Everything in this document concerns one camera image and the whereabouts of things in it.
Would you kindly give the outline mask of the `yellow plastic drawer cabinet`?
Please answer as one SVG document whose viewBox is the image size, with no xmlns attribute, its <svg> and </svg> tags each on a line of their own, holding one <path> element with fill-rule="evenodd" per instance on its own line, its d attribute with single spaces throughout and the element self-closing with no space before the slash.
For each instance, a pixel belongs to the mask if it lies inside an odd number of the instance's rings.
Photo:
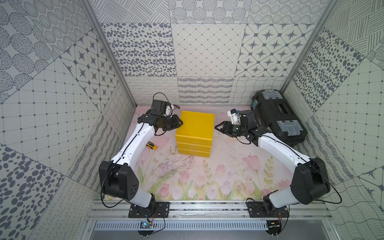
<svg viewBox="0 0 384 240">
<path fill-rule="evenodd" d="M 180 119 L 183 125 L 175 134 L 178 153 L 209 158 L 214 137 L 215 115 L 182 111 Z"/>
</svg>

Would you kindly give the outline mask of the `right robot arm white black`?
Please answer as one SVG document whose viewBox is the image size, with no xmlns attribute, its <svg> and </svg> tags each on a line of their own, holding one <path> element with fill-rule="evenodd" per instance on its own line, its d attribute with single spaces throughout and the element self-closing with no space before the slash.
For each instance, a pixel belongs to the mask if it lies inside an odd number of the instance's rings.
<svg viewBox="0 0 384 240">
<path fill-rule="evenodd" d="M 215 129 L 232 138 L 245 137 L 251 144 L 272 154 L 293 173 L 288 187 L 263 197 L 265 207 L 278 209 L 287 205 L 308 205 L 330 192 L 331 184 L 324 161 L 294 150 L 267 128 L 251 128 L 250 125 L 224 121 Z"/>
</svg>

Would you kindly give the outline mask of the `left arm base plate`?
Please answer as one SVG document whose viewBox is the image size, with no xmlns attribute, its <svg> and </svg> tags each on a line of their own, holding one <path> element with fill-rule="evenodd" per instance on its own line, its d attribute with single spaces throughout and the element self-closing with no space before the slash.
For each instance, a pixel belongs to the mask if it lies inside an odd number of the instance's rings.
<svg viewBox="0 0 384 240">
<path fill-rule="evenodd" d="M 153 202 L 147 208 L 138 205 L 131 205 L 129 211 L 130 219 L 138 218 L 168 218 L 170 202 Z"/>
</svg>

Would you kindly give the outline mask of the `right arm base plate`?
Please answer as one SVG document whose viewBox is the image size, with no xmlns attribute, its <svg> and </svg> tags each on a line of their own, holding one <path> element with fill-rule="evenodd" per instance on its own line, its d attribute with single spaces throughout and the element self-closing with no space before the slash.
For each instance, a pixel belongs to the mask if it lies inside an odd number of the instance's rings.
<svg viewBox="0 0 384 240">
<path fill-rule="evenodd" d="M 287 207 L 275 208 L 271 204 L 264 202 L 246 202 L 250 218 L 288 218 L 289 211 Z"/>
</svg>

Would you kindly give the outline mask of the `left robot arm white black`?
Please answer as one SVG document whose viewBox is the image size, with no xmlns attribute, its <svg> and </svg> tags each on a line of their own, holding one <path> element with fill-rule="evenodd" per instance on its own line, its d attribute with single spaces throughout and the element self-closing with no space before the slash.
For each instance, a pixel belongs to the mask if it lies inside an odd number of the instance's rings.
<svg viewBox="0 0 384 240">
<path fill-rule="evenodd" d="M 122 149 L 110 161 L 103 161 L 99 166 L 101 200 L 104 196 L 111 196 L 153 211 L 155 197 L 140 187 L 135 166 L 158 129 L 167 132 L 182 125 L 183 121 L 176 114 L 170 117 L 144 114 L 139 117 L 134 132 Z"/>
</svg>

